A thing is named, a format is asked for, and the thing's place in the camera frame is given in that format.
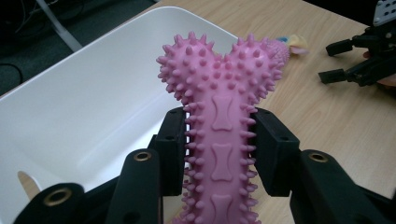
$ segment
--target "floor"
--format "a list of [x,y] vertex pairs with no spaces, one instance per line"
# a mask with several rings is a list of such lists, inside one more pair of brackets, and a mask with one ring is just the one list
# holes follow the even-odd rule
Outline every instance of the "floor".
[[[1,36],[0,30],[0,95],[73,53],[53,31],[43,11],[32,3],[29,7],[28,0],[21,1],[26,2],[26,11],[34,13],[27,13],[28,21],[12,36]],[[50,8],[55,16],[82,46],[155,4],[152,0],[55,0],[52,3]]]

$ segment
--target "perforated metal part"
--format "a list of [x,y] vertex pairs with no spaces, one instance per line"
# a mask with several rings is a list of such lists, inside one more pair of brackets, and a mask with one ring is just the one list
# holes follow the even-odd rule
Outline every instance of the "perforated metal part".
[[378,1],[373,20],[374,26],[382,25],[396,19],[396,0]]

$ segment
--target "pink dog toy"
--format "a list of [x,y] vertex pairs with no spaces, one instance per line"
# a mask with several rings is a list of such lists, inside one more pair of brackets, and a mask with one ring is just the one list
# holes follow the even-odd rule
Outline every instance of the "pink dog toy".
[[273,91],[281,79],[281,68],[289,59],[289,47],[278,40],[238,39],[230,54],[213,52],[213,42],[206,44],[189,33],[187,39],[175,36],[175,45],[165,45],[165,55],[158,58],[159,78],[168,84],[184,110],[190,113],[186,161],[191,168],[185,174],[186,205],[174,223],[260,223],[250,207],[257,200],[249,197],[257,186],[249,179],[257,173],[248,169],[254,164],[249,152],[254,146],[248,139],[255,133],[248,126],[260,97]]

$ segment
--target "white plastic bin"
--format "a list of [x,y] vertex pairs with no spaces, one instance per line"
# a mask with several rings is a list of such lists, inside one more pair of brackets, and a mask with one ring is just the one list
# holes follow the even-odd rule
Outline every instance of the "white plastic bin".
[[0,98],[0,223],[12,223],[28,204],[18,171],[41,189],[75,182],[89,190],[148,145],[165,113],[180,106],[157,78],[156,58],[163,44],[189,31],[207,34],[219,53],[236,41],[184,9],[160,7]]

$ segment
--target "wooden tabletop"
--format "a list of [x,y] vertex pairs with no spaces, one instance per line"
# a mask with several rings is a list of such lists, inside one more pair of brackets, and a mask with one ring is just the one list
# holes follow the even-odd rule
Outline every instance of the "wooden tabletop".
[[[376,85],[324,85],[318,77],[318,72],[348,69],[364,60],[364,49],[329,57],[325,48],[362,34],[366,26],[301,0],[162,0],[150,9],[163,6],[185,8],[244,38],[249,33],[257,38],[304,36],[310,53],[291,57],[276,91],[259,106],[272,111],[300,139],[301,149],[331,154],[358,185],[392,196],[396,188],[396,98]],[[253,208],[259,220],[293,223],[289,199],[271,198],[259,186],[253,194],[260,201]],[[171,205],[180,207],[181,203]]]

